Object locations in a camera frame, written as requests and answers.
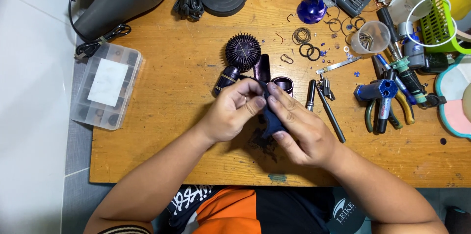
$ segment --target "black rubber ring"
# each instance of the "black rubber ring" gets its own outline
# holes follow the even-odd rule
[[[308,46],[309,46],[308,51],[306,52],[306,54],[303,54],[303,53],[302,53],[302,47],[303,47],[304,45],[308,45]],[[301,44],[301,45],[299,46],[299,54],[300,54],[301,56],[303,56],[303,57],[309,58],[311,55],[314,54],[314,46],[313,46],[312,44],[308,43],[308,42],[305,42],[305,43]]]
[[[309,46],[310,46],[310,48],[309,48],[308,51],[306,52],[308,55],[303,54],[302,51],[301,51],[301,47],[303,47],[304,45],[309,45]],[[314,54],[314,50],[317,50],[317,51],[319,52],[319,55],[318,55],[318,57],[317,57],[316,59],[312,59],[312,58],[311,58],[311,56]],[[303,43],[303,44],[301,44],[301,46],[299,47],[299,54],[302,55],[302,56],[304,56],[304,57],[307,57],[307,58],[308,58],[309,60],[311,60],[311,61],[317,61],[317,60],[319,60],[319,58],[321,58],[321,50],[320,50],[319,48],[317,48],[316,46],[313,46],[313,45],[310,44],[310,43]]]

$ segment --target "purple fan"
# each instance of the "purple fan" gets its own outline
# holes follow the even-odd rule
[[[304,0],[297,9],[298,17],[306,24],[315,24],[324,18],[327,6],[322,0]]]

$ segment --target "man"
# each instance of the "man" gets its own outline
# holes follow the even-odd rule
[[[328,233],[326,194],[320,193],[325,188],[312,188],[310,200],[284,189],[243,187],[196,189],[199,195],[189,190],[174,198],[203,153],[216,142],[236,137],[265,106],[299,139],[296,143],[284,131],[273,134],[289,159],[330,172],[372,220],[373,233],[447,233],[418,191],[342,145],[316,114],[278,86],[267,87],[267,100],[259,83],[250,78],[224,88],[200,122],[115,185],[84,233],[153,233],[150,222],[167,205],[173,208],[176,218],[171,223],[180,233]]]

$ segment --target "pliers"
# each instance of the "pliers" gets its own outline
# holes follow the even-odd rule
[[[378,79],[383,79],[383,73],[386,71],[386,69],[383,67],[381,62],[375,56],[372,57],[372,60],[373,60],[374,71],[376,72],[376,77]],[[402,93],[401,90],[397,92],[396,99],[404,108],[404,113],[406,116],[407,124],[415,123],[414,110],[412,109],[412,105],[409,103],[406,96]],[[368,132],[370,133],[372,133],[374,130],[373,124],[371,122],[371,113],[373,111],[375,103],[376,103],[376,100],[370,101],[365,111],[366,128],[368,129]],[[394,126],[394,129],[396,130],[404,127],[402,123],[399,121],[399,119],[397,119],[392,107],[391,107],[391,110],[389,111],[388,120]]]

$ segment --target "white cable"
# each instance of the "white cable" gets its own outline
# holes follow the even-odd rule
[[[409,13],[409,17],[407,17],[406,22],[409,22],[409,20],[410,20],[410,18],[411,18],[411,16],[412,16],[412,13],[414,12],[414,10],[415,10],[418,6],[420,6],[421,3],[425,2],[425,1],[428,1],[428,0],[422,0],[422,1],[420,1],[417,5],[415,5],[414,8],[412,8],[411,13]],[[450,11],[451,11],[451,2],[450,2],[450,0],[445,0],[445,1],[448,3],[448,7],[450,8]],[[414,43],[416,43],[416,44],[418,44],[418,45],[420,45],[420,46],[424,46],[424,47],[438,47],[438,46],[444,45],[444,44],[446,44],[446,43],[451,42],[451,40],[453,40],[453,39],[455,38],[456,33],[458,33],[458,27],[456,26],[455,20],[454,20],[453,18],[451,18],[451,21],[453,22],[453,25],[454,25],[454,27],[455,27],[455,33],[453,34],[453,36],[451,36],[451,38],[449,38],[448,40],[446,40],[446,41],[444,41],[444,42],[442,42],[442,43],[434,44],[434,45],[421,44],[420,42],[418,42],[418,41],[414,40],[413,38],[411,38],[409,32],[407,33],[407,37],[409,38],[409,40],[413,41]]]

